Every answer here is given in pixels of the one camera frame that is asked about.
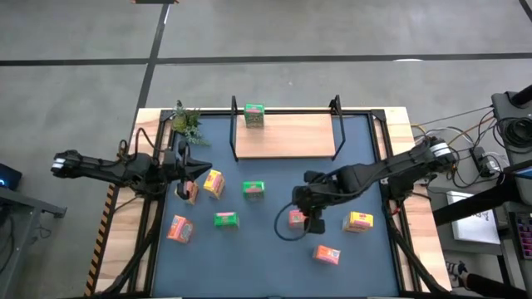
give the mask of wooden board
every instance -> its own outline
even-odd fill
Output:
[[[267,114],[263,128],[248,129],[238,115],[235,147],[242,159],[333,157],[333,120],[329,114]]]
[[[219,108],[220,110],[229,110],[229,108]],[[293,108],[273,108],[276,110],[292,110]],[[323,108],[301,108],[308,110],[322,110]],[[392,142],[393,154],[400,154],[404,151],[411,149],[414,146],[414,139],[412,136],[410,121],[408,120],[408,114],[405,107],[348,107],[343,110],[370,110],[370,109],[383,109],[386,112],[387,127]],[[135,122],[135,129],[143,127],[146,129],[148,136],[151,139],[155,139],[157,132],[157,125],[159,123],[161,109],[140,109]],[[377,129],[377,140],[379,142],[379,152],[382,157],[386,156],[384,150],[382,132],[380,123],[375,122]],[[165,138],[163,143],[168,140],[167,136],[170,133],[169,126],[165,128]],[[140,139],[139,151],[151,152],[150,146],[143,139]],[[118,204],[125,202],[131,198],[131,193],[119,192]],[[418,193],[425,194],[424,188],[416,188]],[[110,237],[107,241],[107,247],[105,249],[105,255],[103,257],[103,265],[101,267],[100,276],[96,281],[96,291],[100,292],[106,289],[112,281],[116,278],[116,275],[127,264],[131,258],[135,247],[136,234],[138,232],[140,214],[142,211],[141,200],[128,205],[124,208],[124,213],[117,213],[112,220]],[[445,260],[443,258],[443,252],[441,251],[440,240],[438,238],[436,225],[434,224],[434,218],[432,217],[431,204],[428,200],[419,196],[411,196],[405,202],[405,208],[403,212],[408,217],[408,226],[411,232],[411,239],[414,246],[414,252],[420,258],[423,265],[425,265],[428,272],[436,279],[436,281],[442,285],[445,289],[451,289],[451,283],[446,271]],[[408,267],[408,261],[404,256],[404,253],[400,252],[401,269],[405,278],[406,289],[412,290],[412,283],[410,280],[410,271]],[[137,290],[141,290],[145,277],[145,263],[146,259],[143,258],[143,262],[140,265],[139,280],[137,281]]]

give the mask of green plant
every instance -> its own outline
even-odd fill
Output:
[[[184,135],[186,140],[193,145],[209,145],[209,141],[203,138],[198,128],[198,125],[201,125],[199,110],[186,110],[183,103],[177,100],[174,111],[175,118],[172,122],[172,130]]]

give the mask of small box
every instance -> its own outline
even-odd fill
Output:
[[[174,220],[172,220],[172,225],[166,237],[177,242],[188,243],[193,231],[194,225],[191,221],[185,217],[174,215]]]
[[[210,170],[203,189],[210,192],[210,197],[219,199],[222,191],[224,190],[225,179],[221,172],[218,170]]]
[[[305,227],[305,215],[299,210],[292,210],[288,212],[288,226],[290,228],[301,228]]]
[[[368,213],[350,212],[343,219],[344,231],[361,233],[371,228],[373,228],[373,215]]]
[[[243,182],[242,183],[242,193],[244,198],[248,200],[258,200],[264,198],[264,182],[255,181],[255,182]]]
[[[200,187],[198,187],[198,184],[196,182],[187,181],[185,185],[185,191],[189,192],[189,199],[185,200],[185,202],[189,204],[195,204],[196,198],[198,197],[199,189]],[[177,194],[177,187],[175,188],[175,195],[179,196]]]
[[[248,128],[264,127],[264,105],[246,104],[244,107],[244,118],[246,119],[246,127]]]
[[[239,228],[239,215],[235,212],[216,213],[214,225],[217,228]]]
[[[318,245],[316,249],[314,249],[313,257],[320,262],[328,262],[333,265],[338,265],[340,263],[340,251],[323,245]]]

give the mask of concrete floor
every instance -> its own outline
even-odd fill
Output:
[[[160,5],[126,0],[0,0],[0,60],[145,58],[159,14]],[[170,8],[159,57],[526,52],[531,33],[518,0],[183,1]],[[130,133],[144,73],[145,66],[0,67],[0,163],[24,173],[21,192],[68,207],[64,219],[42,220],[53,234],[32,246],[17,298],[82,294],[106,184],[55,179],[52,157],[78,149],[112,159]],[[532,60],[157,66],[146,106],[181,99],[227,107],[231,95],[316,106],[339,94],[344,106],[406,106],[420,123],[489,105],[491,94],[531,79]],[[484,113],[429,127],[468,128]],[[483,145],[502,153],[489,136]],[[474,178],[471,164],[462,167]],[[446,256],[500,279],[494,257]]]

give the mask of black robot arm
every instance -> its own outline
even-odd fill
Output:
[[[324,233],[325,222],[320,218],[326,207],[356,199],[378,180],[387,186],[386,196],[401,203],[411,194],[418,179],[425,178],[429,174],[446,172],[455,162],[456,159],[444,140],[427,138],[422,144],[406,153],[394,155],[375,164],[347,165],[328,174],[307,171],[303,177],[307,185],[294,187],[292,204],[307,216],[304,224],[305,233]],[[447,293],[408,247],[387,205],[383,204],[382,208],[393,240],[405,253],[416,273],[431,292]],[[274,224],[275,232],[283,240],[296,241],[304,236],[305,233],[297,238],[281,236],[277,230],[277,220],[278,216]]]
[[[165,192],[166,185],[179,180],[178,195],[188,199],[187,181],[196,180],[212,167],[211,163],[190,158],[190,147],[185,141],[178,144],[180,159],[172,150],[164,151],[163,163],[148,154],[119,154],[117,161],[86,157],[76,150],[57,153],[51,171],[58,178],[87,177],[129,187],[137,196],[157,195]]]

